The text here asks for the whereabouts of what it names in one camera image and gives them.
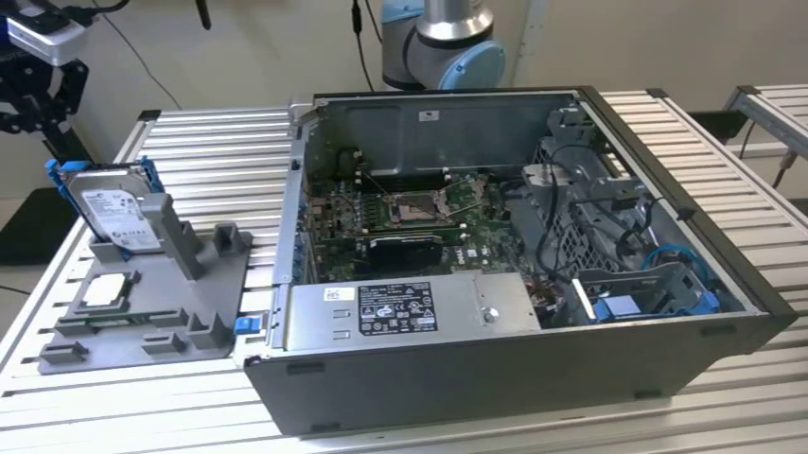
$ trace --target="white sticker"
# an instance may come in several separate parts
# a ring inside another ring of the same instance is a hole
[[[327,287],[323,291],[325,301],[353,301],[355,299],[356,289],[352,287]]]
[[[440,111],[419,111],[417,121],[437,121],[440,119]]]
[[[82,191],[79,196],[112,243],[130,251],[160,247],[134,196],[120,189]]]

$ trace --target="green circuit board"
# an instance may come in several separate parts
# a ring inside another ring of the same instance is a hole
[[[311,230],[317,282],[344,282],[457,271],[520,272],[531,265],[515,235],[497,183],[451,175],[431,191],[364,193],[351,184],[320,188],[312,198]],[[415,270],[376,271],[367,258],[375,238],[437,236],[439,263]]]

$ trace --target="metal rail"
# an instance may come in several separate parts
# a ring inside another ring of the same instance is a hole
[[[644,92],[604,97],[794,310],[808,314],[805,217],[672,102]],[[233,219],[256,236],[242,313],[269,302],[286,126],[278,109],[162,113],[137,124],[118,155],[156,161],[177,211],[197,231]],[[805,317],[761,351],[713,364],[671,399],[319,439],[280,435],[230,359],[41,376],[34,357],[86,273],[85,240],[75,227],[0,344],[9,353],[0,372],[0,450],[803,452]],[[240,337],[238,348],[254,339],[262,340]]]
[[[737,87],[725,109],[741,112],[808,159],[808,85]]]

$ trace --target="power supply label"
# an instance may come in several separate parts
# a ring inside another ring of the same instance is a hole
[[[357,288],[357,331],[364,336],[437,330],[428,282]]]

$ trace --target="metal frame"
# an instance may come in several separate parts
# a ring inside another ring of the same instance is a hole
[[[670,100],[644,92],[603,95],[729,240],[799,315],[808,314],[806,220],[711,143]],[[122,157],[140,148],[184,201],[198,231],[234,218],[256,234],[241,313],[270,301],[273,204],[288,163],[284,111],[162,113],[137,124]],[[799,318],[753,355],[725,358],[670,399],[551,411],[333,438],[282,437],[230,359],[87,374],[35,374],[34,356],[65,309],[89,257],[73,228],[0,342],[0,446],[53,452],[563,451],[631,453],[803,452],[808,442],[808,319]],[[264,334],[240,337],[242,351]]]
[[[725,110],[741,112],[808,159],[808,85],[739,86]]]

